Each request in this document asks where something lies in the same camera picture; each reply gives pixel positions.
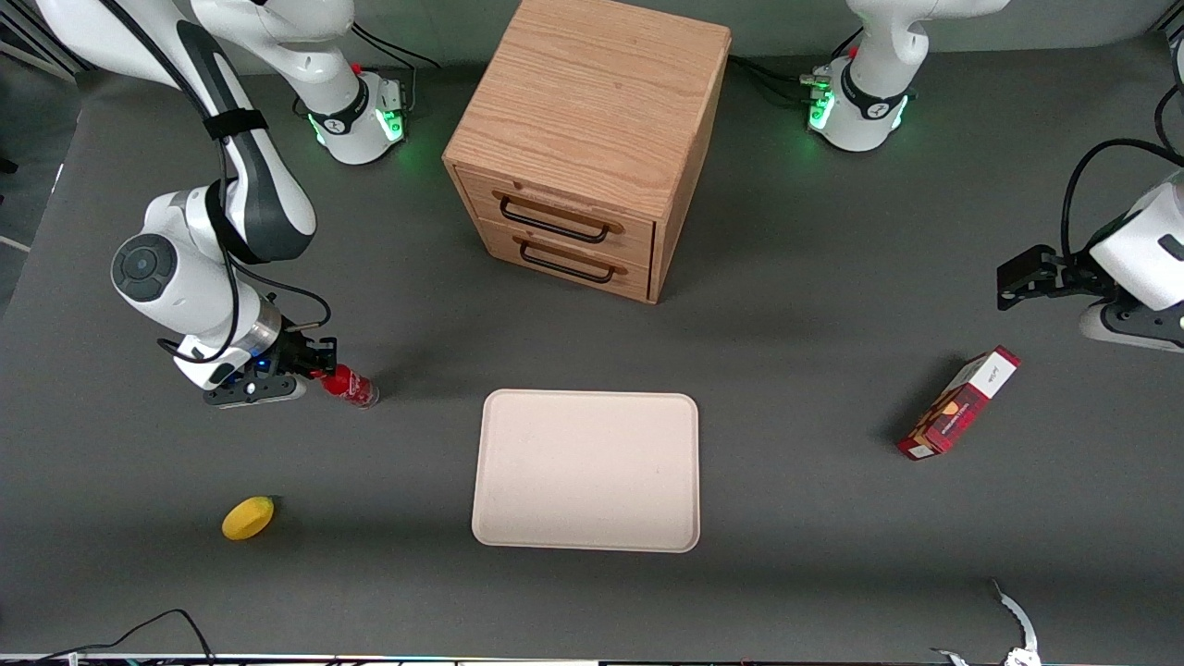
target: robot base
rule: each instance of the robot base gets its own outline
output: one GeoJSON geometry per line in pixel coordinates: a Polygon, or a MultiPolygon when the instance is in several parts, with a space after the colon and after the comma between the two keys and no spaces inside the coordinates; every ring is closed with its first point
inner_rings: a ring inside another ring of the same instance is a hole
{"type": "Polygon", "coordinates": [[[362,72],[359,78],[367,88],[368,108],[345,133],[333,132],[330,123],[334,121],[322,126],[309,115],[317,142],[347,165],[363,165],[381,158],[391,146],[403,141],[406,132],[399,82],[373,72],[362,72]]]}
{"type": "Polygon", "coordinates": [[[868,120],[848,96],[841,85],[834,85],[838,73],[847,68],[850,58],[838,58],[829,65],[815,69],[813,76],[826,83],[813,84],[822,96],[810,107],[806,128],[822,134],[836,148],[851,153],[864,153],[879,148],[900,121],[908,104],[906,96],[895,108],[886,107],[882,117],[868,120]]]}

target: floor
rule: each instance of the floor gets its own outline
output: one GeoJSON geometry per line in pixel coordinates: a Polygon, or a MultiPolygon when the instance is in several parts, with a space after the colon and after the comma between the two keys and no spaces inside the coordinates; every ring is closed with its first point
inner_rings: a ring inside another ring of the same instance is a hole
{"type": "MultiPolygon", "coordinates": [[[[729,70],[656,307],[488,256],[439,159],[478,70],[422,77],[407,142],[363,167],[317,146],[283,79],[244,77],[320,226],[260,270],[333,303],[323,334],[384,393],[365,412],[314,391],[213,412],[155,348],[167,333],[111,288],[111,252],[217,159],[182,95],[83,77],[0,322],[0,647],[50,652],[181,607],[219,653],[918,662],[939,646],[990,664],[1019,638],[996,576],[1048,662],[1179,664],[1176,359],[1081,338],[1088,299],[999,313],[993,292],[999,262],[1055,242],[1082,153],[1154,136],[1167,63],[1162,39],[935,53],[925,101],[871,155],[828,149],[729,70]],[[998,344],[1023,367],[958,448],[901,456],[894,440],[998,344]],[[502,388],[691,396],[700,544],[481,545],[482,403],[502,388]],[[277,521],[227,542],[221,518],[256,494],[282,497],[277,521]]],[[[1171,171],[1099,159],[1075,239],[1171,171]]],[[[162,623],[126,647],[194,643],[162,623]]]]}
{"type": "Polygon", "coordinates": [[[0,156],[18,165],[0,175],[0,318],[73,139],[79,101],[72,83],[0,56],[0,156]]]}

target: wooden drawer cabinet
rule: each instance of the wooden drawer cabinet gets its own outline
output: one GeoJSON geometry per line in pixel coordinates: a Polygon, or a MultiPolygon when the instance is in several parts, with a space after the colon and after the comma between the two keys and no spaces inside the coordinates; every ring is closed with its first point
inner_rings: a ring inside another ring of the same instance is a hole
{"type": "Polygon", "coordinates": [[[657,302],[731,41],[610,0],[522,0],[444,151],[490,255],[657,302]]]}

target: velcro strap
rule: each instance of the velcro strap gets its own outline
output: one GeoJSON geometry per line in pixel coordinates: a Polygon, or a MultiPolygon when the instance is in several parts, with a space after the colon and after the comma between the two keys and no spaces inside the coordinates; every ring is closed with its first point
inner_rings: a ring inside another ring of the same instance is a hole
{"type": "Polygon", "coordinates": [[[206,119],[202,124],[213,140],[225,139],[252,129],[266,129],[268,121],[258,109],[231,109],[206,119]]]}

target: red bottle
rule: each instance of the red bottle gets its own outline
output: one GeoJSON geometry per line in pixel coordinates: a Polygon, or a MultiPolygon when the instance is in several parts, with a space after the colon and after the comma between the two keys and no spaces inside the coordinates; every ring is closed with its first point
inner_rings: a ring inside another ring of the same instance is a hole
{"type": "Polygon", "coordinates": [[[378,386],[349,370],[348,365],[337,364],[333,374],[324,374],[320,379],[326,391],[359,409],[369,409],[378,403],[378,386]]]}

